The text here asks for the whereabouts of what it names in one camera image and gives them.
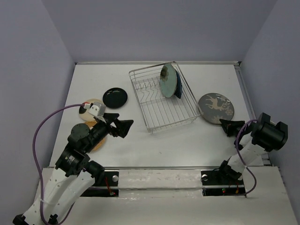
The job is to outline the grey deer plate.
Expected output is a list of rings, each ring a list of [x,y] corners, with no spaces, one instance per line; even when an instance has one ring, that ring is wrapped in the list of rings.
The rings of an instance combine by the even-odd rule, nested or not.
[[[220,125],[220,119],[232,120],[235,114],[232,102],[224,95],[208,93],[198,100],[200,115],[207,122]]]

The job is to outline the dark blue patterned plate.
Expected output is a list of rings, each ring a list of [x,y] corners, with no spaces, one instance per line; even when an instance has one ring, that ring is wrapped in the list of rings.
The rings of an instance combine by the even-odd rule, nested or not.
[[[176,85],[176,90],[174,92],[174,95],[178,98],[181,99],[182,96],[182,82],[181,82],[181,78],[180,78],[180,74],[179,72],[176,70],[176,76],[177,76],[177,85]]]

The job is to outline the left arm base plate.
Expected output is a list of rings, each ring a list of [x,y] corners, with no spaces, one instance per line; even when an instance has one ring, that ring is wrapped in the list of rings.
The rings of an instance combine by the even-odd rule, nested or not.
[[[102,180],[88,188],[81,197],[118,197],[119,171],[105,171]]]

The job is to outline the teal flower plate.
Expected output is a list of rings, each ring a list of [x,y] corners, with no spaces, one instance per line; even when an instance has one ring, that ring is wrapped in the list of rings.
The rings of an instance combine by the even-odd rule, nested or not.
[[[159,85],[161,92],[164,97],[172,97],[177,89],[177,71],[171,63],[166,63],[163,65],[160,71]]]

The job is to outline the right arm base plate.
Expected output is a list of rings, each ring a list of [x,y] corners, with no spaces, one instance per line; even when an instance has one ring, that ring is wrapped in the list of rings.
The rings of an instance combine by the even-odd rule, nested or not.
[[[243,180],[233,180],[217,169],[201,171],[203,196],[230,196],[246,193]]]

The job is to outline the black round plate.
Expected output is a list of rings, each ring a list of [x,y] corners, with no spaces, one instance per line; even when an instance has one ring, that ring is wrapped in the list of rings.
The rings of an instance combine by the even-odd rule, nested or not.
[[[111,88],[103,94],[103,102],[110,109],[121,108],[128,100],[128,94],[122,88]]]

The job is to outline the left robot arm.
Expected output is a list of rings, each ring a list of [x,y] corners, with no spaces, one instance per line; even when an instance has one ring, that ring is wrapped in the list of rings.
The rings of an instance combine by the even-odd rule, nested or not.
[[[133,120],[118,120],[119,114],[105,113],[90,128],[80,123],[72,127],[51,177],[40,181],[40,196],[23,214],[15,216],[14,225],[61,225],[76,200],[92,185],[99,185],[105,169],[92,161],[89,153],[107,136],[125,138]]]

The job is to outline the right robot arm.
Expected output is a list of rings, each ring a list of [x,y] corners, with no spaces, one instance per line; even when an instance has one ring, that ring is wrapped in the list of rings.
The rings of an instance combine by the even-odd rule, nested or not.
[[[237,151],[228,160],[224,160],[216,171],[216,179],[222,184],[240,179],[255,159],[273,150],[280,150],[288,140],[288,125],[281,121],[272,123],[266,113],[248,122],[224,119],[220,122],[227,136],[235,136],[234,146]]]

